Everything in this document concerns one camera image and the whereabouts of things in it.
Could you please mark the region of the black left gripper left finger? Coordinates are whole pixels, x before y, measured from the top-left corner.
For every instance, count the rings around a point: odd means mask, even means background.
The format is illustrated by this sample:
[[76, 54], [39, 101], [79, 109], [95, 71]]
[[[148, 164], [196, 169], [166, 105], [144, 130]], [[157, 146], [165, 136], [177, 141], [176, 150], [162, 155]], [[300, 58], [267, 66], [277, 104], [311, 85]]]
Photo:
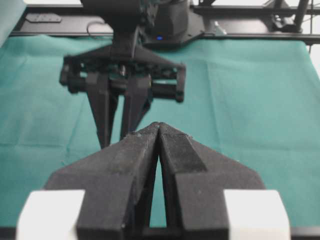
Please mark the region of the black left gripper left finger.
[[126, 240], [150, 223], [160, 124], [53, 172], [46, 190], [84, 190], [80, 240]]

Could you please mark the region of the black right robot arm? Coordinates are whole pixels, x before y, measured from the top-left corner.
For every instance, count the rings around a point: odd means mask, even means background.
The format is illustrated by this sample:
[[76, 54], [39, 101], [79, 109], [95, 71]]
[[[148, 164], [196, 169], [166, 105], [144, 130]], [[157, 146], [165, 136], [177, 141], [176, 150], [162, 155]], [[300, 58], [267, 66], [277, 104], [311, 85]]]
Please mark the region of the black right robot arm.
[[136, 130], [154, 98], [184, 100], [186, 66], [141, 44], [141, 28], [154, 23], [159, 5], [157, 0], [82, 1], [112, 28], [112, 43], [65, 56], [59, 82], [72, 94], [87, 94], [102, 148], [111, 143], [119, 96], [124, 96], [122, 138]]

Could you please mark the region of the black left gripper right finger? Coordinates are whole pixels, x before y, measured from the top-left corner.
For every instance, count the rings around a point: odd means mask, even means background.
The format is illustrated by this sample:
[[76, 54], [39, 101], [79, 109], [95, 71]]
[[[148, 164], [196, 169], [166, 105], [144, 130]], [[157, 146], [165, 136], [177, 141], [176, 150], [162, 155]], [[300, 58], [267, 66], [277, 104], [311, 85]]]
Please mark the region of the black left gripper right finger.
[[166, 123], [158, 138], [167, 226], [184, 240], [227, 240], [223, 191], [264, 190], [260, 175]]

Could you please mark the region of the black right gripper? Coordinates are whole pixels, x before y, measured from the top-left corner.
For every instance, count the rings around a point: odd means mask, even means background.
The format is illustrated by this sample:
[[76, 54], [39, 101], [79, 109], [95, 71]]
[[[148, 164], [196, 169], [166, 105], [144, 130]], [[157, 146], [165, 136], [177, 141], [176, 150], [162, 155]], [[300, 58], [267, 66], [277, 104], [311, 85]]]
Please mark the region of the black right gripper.
[[100, 147], [110, 145], [118, 93], [124, 93], [120, 139], [135, 131], [157, 98], [184, 101], [186, 66], [137, 44], [110, 44], [76, 55], [66, 55], [59, 82], [71, 93], [85, 91]]

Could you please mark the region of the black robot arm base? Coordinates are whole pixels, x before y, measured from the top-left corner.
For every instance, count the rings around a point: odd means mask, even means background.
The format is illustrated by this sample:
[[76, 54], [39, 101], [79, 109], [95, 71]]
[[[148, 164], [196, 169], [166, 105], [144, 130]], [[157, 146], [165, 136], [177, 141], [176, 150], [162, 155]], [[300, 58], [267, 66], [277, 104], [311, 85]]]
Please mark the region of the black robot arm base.
[[141, 43], [148, 49], [173, 49], [208, 33], [205, 17], [191, 10], [189, 0], [158, 0], [153, 25], [141, 30]]

